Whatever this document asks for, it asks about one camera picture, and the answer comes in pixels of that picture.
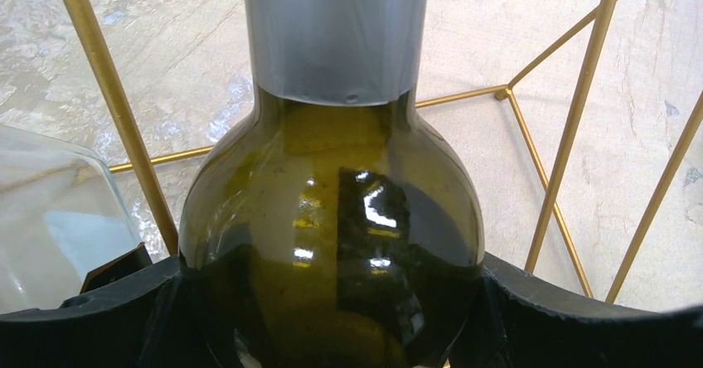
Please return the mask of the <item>olive bottle silver foil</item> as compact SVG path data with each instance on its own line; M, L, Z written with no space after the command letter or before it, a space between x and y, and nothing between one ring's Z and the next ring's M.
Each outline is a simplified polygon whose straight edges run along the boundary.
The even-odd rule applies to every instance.
M182 277L222 367L441 367L483 225L416 112L427 0L245 0L255 106L187 195Z

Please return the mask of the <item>clear square bottle black cap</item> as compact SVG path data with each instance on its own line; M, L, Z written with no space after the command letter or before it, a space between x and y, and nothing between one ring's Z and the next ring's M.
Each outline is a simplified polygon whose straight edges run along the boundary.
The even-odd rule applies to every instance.
M1 127L1 312L58 308L152 264L88 148Z

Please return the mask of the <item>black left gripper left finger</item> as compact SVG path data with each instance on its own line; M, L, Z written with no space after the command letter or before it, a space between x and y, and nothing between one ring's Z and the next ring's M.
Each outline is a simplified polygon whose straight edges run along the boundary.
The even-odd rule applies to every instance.
M177 257L67 299L1 316L3 367L215 367Z

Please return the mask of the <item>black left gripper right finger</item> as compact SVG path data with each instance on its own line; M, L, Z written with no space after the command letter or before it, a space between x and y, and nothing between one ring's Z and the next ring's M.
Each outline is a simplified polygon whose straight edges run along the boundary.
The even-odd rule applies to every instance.
M702 307L647 312L560 288L492 254L452 367L700 367Z

